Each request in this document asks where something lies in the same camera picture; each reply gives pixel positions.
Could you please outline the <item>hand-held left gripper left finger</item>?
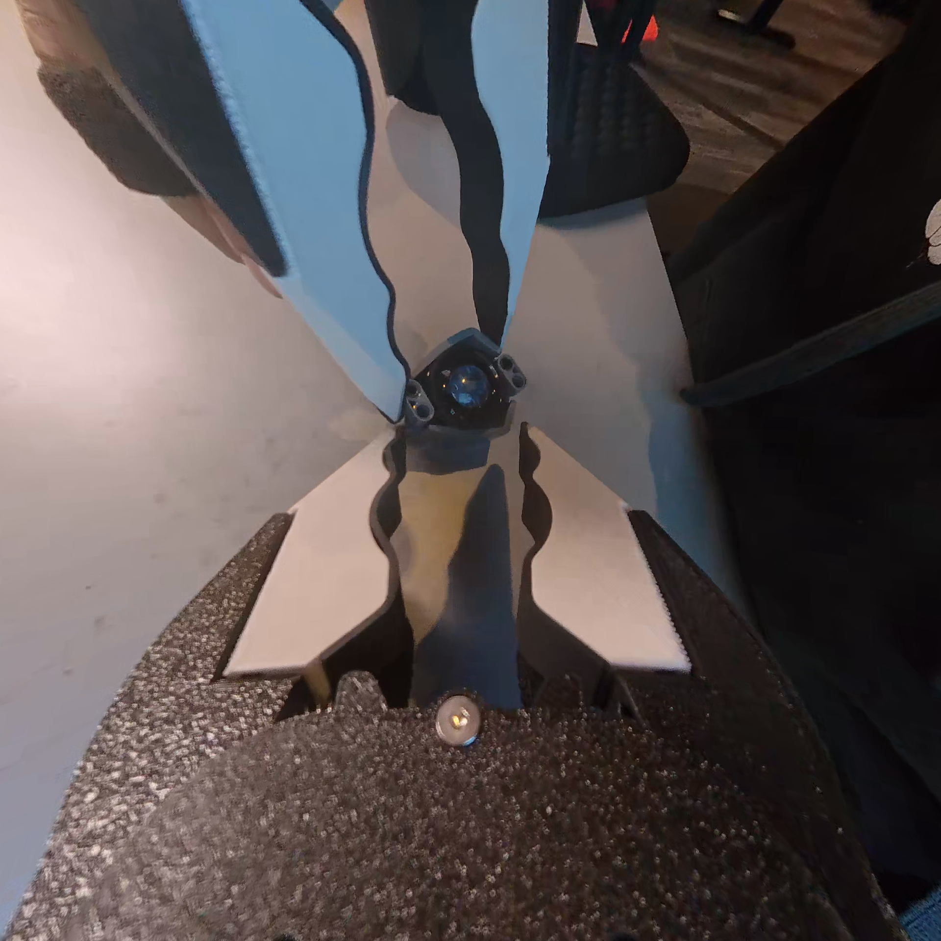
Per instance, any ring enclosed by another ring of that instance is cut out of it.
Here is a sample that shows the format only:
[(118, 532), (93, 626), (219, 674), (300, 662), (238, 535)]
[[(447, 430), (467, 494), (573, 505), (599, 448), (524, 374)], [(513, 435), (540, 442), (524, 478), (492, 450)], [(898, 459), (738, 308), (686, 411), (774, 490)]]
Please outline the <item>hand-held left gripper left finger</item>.
[(344, 675), (365, 671), (406, 707), (412, 628), (392, 545), (405, 472), (405, 436), (391, 428), (291, 508), (222, 678), (297, 678), (324, 707)]

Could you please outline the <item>person's blue jeans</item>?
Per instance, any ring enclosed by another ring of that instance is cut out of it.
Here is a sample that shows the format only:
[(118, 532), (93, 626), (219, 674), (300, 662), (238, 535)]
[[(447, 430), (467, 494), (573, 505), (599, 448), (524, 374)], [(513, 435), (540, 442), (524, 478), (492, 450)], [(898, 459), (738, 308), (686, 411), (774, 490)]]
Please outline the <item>person's blue jeans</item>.
[(940, 902), (941, 891), (937, 887), (899, 915), (900, 924), (909, 940), (941, 939)]

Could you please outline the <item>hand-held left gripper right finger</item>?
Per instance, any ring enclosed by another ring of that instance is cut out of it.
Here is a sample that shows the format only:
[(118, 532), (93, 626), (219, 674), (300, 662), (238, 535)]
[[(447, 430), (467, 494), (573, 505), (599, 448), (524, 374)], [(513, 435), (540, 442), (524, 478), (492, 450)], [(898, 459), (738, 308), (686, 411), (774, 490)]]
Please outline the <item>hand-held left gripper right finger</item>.
[(533, 539), (516, 618), (520, 689), (574, 677), (605, 708), (620, 671), (689, 675), (680, 639), (629, 504), (545, 433), (520, 427), (521, 519)]

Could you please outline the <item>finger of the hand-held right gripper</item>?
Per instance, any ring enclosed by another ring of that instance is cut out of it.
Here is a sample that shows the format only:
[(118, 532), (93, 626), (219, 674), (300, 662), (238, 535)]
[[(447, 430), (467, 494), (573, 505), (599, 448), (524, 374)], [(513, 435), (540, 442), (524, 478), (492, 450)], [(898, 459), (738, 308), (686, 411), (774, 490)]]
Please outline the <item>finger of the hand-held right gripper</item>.
[(276, 287), (363, 395), (398, 421), (409, 371), (367, 219), (371, 84), (338, 2), (182, 6), (282, 250)]
[(423, 2), (422, 63), (457, 158), (477, 324), (503, 347), (549, 168), (548, 3)]

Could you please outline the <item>grey curved toy panel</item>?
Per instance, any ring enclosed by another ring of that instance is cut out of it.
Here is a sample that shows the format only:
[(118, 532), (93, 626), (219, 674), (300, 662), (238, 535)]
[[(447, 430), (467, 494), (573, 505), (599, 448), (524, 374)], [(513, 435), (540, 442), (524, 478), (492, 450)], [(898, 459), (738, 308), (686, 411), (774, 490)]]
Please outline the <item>grey curved toy panel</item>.
[[(432, 407), (417, 383), (416, 376), (442, 351), (459, 344), (473, 345), (495, 356), (493, 365), (499, 384), (511, 399), (509, 417), (505, 425), (496, 431), (461, 432), (430, 427)], [(504, 436), (511, 429), (516, 399), (527, 386), (526, 375), (514, 357), (472, 327), (449, 337), (431, 354), (425, 366), (406, 382), (405, 387), (404, 426), (409, 467), (429, 473), (449, 473), (484, 466), (488, 462), (490, 441)]]

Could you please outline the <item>black toy lens assembly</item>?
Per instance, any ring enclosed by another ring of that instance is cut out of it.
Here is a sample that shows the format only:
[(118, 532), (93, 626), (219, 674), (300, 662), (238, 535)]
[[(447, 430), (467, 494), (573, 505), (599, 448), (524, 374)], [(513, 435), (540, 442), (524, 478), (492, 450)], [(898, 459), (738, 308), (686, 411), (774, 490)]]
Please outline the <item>black toy lens assembly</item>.
[(511, 399), (498, 381), (494, 355), (469, 344), (448, 347), (416, 376), (432, 407), (430, 427), (496, 431), (506, 424)]

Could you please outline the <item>person's black hoodie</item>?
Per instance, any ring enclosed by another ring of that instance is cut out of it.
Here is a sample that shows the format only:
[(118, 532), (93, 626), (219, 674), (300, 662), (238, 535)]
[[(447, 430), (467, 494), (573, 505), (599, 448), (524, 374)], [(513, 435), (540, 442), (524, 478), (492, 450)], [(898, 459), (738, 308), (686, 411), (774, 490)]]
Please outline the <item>person's black hoodie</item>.
[[(693, 381), (939, 282), (940, 3), (668, 267)], [(703, 408), (759, 628), (895, 904), (939, 886), (940, 323)]]

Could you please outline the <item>person's right hand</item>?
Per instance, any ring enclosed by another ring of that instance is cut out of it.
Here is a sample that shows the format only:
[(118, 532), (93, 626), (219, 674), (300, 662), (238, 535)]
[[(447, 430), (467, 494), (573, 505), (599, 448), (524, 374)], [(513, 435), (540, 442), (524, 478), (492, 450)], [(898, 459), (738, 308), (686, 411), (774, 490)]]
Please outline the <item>person's right hand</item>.
[(243, 265), (267, 293), (279, 299), (283, 298), (274, 279), (259, 264), (248, 242), (211, 200), (199, 193), (176, 197), (162, 196), (161, 200), (218, 251)]

